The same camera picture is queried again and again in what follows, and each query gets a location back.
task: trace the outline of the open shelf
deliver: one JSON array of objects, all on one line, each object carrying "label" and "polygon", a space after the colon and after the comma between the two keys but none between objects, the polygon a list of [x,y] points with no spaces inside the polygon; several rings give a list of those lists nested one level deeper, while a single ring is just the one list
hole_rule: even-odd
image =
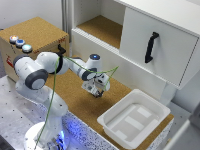
[{"label": "open shelf", "polygon": [[117,49],[120,48],[123,26],[112,20],[100,15],[77,27]]}]

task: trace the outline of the small object on table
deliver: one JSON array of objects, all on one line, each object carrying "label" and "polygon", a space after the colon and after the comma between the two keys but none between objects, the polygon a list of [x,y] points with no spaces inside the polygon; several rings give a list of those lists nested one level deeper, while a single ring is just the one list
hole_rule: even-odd
[{"label": "small object on table", "polygon": [[22,39],[18,39],[16,41],[16,47],[19,48],[19,49],[21,49],[24,44],[25,44],[25,41],[22,40]]},{"label": "small object on table", "polygon": [[28,45],[28,44],[25,44],[22,46],[22,52],[23,53],[31,53],[32,52],[32,46],[31,45]]},{"label": "small object on table", "polygon": [[10,37],[10,44],[15,44],[18,39],[19,38],[16,35],[11,36]]}]

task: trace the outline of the box lid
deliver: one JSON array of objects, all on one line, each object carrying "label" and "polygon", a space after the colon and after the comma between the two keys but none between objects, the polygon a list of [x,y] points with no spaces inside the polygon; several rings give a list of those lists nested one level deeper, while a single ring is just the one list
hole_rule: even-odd
[{"label": "box lid", "polygon": [[17,35],[19,39],[25,40],[26,44],[32,46],[33,51],[68,36],[66,32],[40,17],[32,18],[0,31],[0,37],[7,42],[12,35]]}]

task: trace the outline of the cabinet handle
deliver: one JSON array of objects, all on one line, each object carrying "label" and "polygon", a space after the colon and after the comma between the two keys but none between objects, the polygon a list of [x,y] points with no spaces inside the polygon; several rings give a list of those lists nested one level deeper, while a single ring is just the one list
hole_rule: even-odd
[{"label": "cabinet handle", "polygon": [[147,47],[147,52],[146,52],[146,56],[145,56],[145,63],[149,63],[150,61],[152,61],[153,57],[151,56],[151,52],[153,49],[153,44],[154,44],[154,39],[156,39],[157,37],[159,37],[159,34],[156,32],[153,32],[151,38],[149,39],[149,43],[148,43],[148,47]]}]

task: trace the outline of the white wall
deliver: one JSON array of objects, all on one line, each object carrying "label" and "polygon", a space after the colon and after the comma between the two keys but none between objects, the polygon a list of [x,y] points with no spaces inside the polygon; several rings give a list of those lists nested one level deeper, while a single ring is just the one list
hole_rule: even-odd
[{"label": "white wall", "polygon": [[0,0],[0,28],[39,16],[62,29],[61,0]]},{"label": "white wall", "polygon": [[192,112],[200,102],[200,71],[183,87],[178,90],[173,102]]}]

